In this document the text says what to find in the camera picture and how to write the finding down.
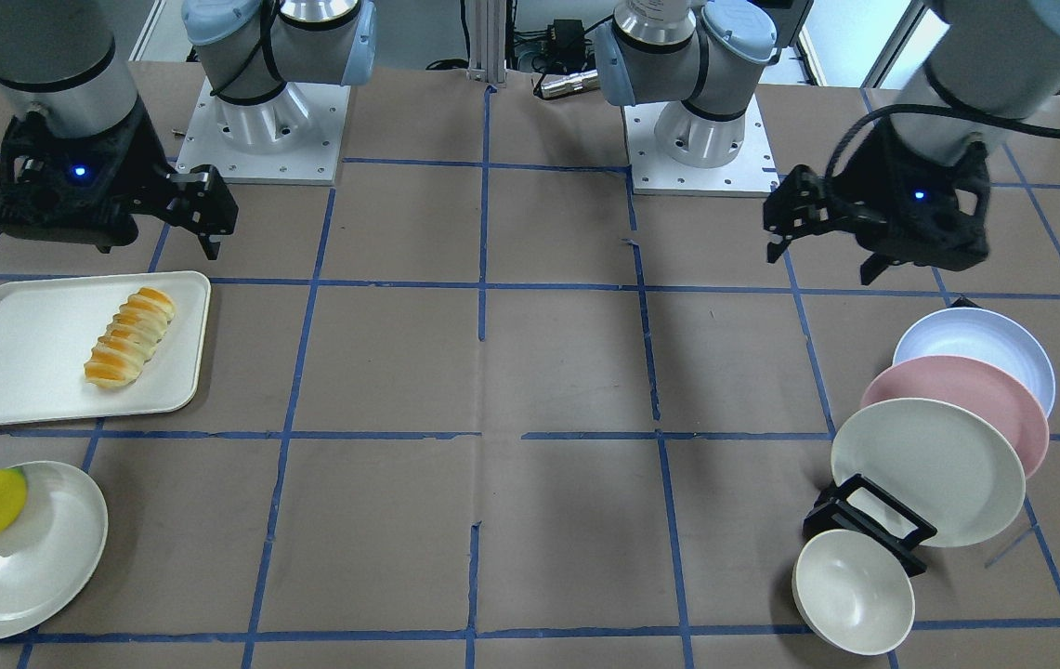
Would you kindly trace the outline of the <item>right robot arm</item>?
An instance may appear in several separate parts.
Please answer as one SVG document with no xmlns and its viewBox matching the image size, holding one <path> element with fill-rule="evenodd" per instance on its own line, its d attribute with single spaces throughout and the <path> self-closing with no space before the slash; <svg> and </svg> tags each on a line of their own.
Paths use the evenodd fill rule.
<svg viewBox="0 0 1060 669">
<path fill-rule="evenodd" d="M 331 184 L 348 90 L 375 63 L 372 1 L 0 1 L 0 232 L 108 253 L 154 216 L 218 256 L 235 231 L 229 183 Z M 169 158 L 136 60 L 194 57 L 204 84 Z"/>
</svg>

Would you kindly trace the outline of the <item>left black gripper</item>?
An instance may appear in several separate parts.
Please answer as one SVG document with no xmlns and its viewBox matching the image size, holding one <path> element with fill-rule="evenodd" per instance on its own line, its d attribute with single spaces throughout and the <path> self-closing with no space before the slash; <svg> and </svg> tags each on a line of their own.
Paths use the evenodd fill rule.
<svg viewBox="0 0 1060 669">
<path fill-rule="evenodd" d="M 831 178 L 831 196 L 805 164 L 772 191 L 763 204 L 766 261 L 779 261 L 793 241 L 842 231 L 872 254 L 860 264 L 861 285 L 902 263 L 971 269 L 989 256 L 987 159 L 987 145 L 975 140 L 956 164 L 934 164 L 881 120 Z"/>
</svg>

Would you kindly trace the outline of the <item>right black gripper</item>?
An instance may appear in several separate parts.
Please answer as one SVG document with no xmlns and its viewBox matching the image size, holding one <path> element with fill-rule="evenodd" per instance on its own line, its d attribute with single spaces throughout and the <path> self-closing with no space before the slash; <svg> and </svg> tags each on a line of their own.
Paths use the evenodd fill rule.
<svg viewBox="0 0 1060 669">
<path fill-rule="evenodd" d="M 235 233 L 238 205 L 218 168 L 167 164 L 142 102 L 84 138 L 54 136 L 37 111 L 10 120 L 0 144 L 0 232 L 106 253 L 137 240 L 134 215 L 189 231 L 216 261 L 220 242 Z"/>
</svg>

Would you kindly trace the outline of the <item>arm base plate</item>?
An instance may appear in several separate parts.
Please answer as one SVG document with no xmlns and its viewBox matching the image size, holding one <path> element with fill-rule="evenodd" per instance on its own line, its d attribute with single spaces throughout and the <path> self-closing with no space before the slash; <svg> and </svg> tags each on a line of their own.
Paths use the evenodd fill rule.
<svg viewBox="0 0 1060 669">
<path fill-rule="evenodd" d="M 337 181 L 348 102 L 354 88 L 292 82 L 273 100 L 232 105 L 204 82 L 176 166 L 208 164 L 229 184 Z"/>
<path fill-rule="evenodd" d="M 728 122 L 677 101 L 624 106 L 622 115 L 635 194 L 764 198 L 779 184 L 756 98 Z"/>
</svg>

